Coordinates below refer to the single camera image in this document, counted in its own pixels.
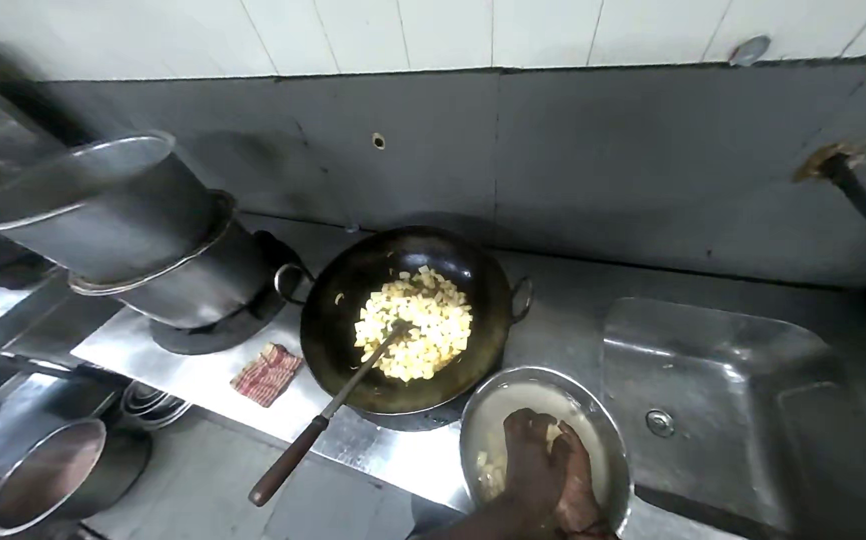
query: wok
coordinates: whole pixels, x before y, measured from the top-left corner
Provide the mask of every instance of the wok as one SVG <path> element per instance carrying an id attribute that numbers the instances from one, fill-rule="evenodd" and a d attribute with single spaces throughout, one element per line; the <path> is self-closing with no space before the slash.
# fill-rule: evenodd
<path id="1" fill-rule="evenodd" d="M 299 343 L 323 390 L 335 396 L 360 366 L 363 350 L 354 347 L 354 324 L 370 293 L 397 280 L 400 272 L 415 274 L 424 265 L 466 294 L 473 316 L 466 350 L 429 379 L 403 382 L 370 370 L 346 404 L 374 414 L 427 411 L 469 390 L 493 371 L 510 326 L 530 310 L 532 281 L 523 277 L 511 289 L 497 260 L 462 236 L 436 227 L 401 227 L 374 234 L 340 253 L 314 280 L 305 302 L 280 291 L 288 302 L 303 305 Z M 274 279 L 277 291 L 283 273 L 298 268 L 280 267 Z M 526 289 L 527 298 L 522 310 L 513 313 L 513 298 L 521 289 Z"/>

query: chopped vegetables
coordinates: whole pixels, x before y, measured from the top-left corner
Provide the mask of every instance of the chopped vegetables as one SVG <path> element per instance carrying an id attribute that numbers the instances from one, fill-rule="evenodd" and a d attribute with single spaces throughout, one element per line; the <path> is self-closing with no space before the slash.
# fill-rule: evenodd
<path id="1" fill-rule="evenodd" d="M 367 362 L 389 336 L 394 321 L 413 323 L 417 327 L 409 330 L 409 338 L 393 343 L 376 367 L 403 382 L 432 379 L 467 349 L 474 316 L 467 295 L 436 270 L 421 266 L 415 275 L 399 272 L 398 276 L 369 294 L 354 325 L 353 345 L 363 348 L 361 362 Z"/>

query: stove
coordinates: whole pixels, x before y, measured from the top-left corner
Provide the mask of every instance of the stove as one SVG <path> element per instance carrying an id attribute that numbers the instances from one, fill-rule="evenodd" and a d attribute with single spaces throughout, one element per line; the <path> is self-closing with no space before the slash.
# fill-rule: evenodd
<path id="1" fill-rule="evenodd" d="M 270 266 L 270 279 L 262 290 L 241 309 L 211 325 L 198 328 L 176 328 L 150 321 L 152 340 L 163 349 L 178 355 L 208 355 L 232 349 L 262 330 L 286 305 L 286 300 L 274 289 L 273 275 L 283 264 L 302 264 L 292 248 L 266 230 L 253 233 Z M 285 273 L 283 289 L 292 293 L 300 282 L 298 272 Z"/>

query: checkered cloth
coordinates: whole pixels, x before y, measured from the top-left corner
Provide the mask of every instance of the checkered cloth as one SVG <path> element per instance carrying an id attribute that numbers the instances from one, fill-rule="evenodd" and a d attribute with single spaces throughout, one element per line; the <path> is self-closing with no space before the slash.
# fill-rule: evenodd
<path id="1" fill-rule="evenodd" d="M 283 387 L 293 379 L 293 374 L 303 361 L 283 345 L 269 343 L 256 360 L 249 362 L 236 374 L 229 385 L 259 405 L 270 407 Z"/>

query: person's hand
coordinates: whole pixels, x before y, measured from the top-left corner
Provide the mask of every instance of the person's hand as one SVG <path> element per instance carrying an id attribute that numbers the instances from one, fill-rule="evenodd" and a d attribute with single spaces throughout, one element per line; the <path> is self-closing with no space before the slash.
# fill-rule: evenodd
<path id="1" fill-rule="evenodd" d="M 590 454 L 569 423 L 559 422 L 563 440 L 569 448 L 566 460 L 566 481 L 556 505 L 559 526 L 567 533 L 586 531 L 601 519 L 600 505 L 596 503 L 593 478 L 590 472 Z"/>
<path id="2" fill-rule="evenodd" d="M 507 472 L 505 497 L 536 522 L 552 514 L 563 494 L 567 461 L 571 454 L 568 440 L 557 437 L 547 452 L 547 428 L 556 423 L 548 414 L 522 408 L 506 417 Z"/>

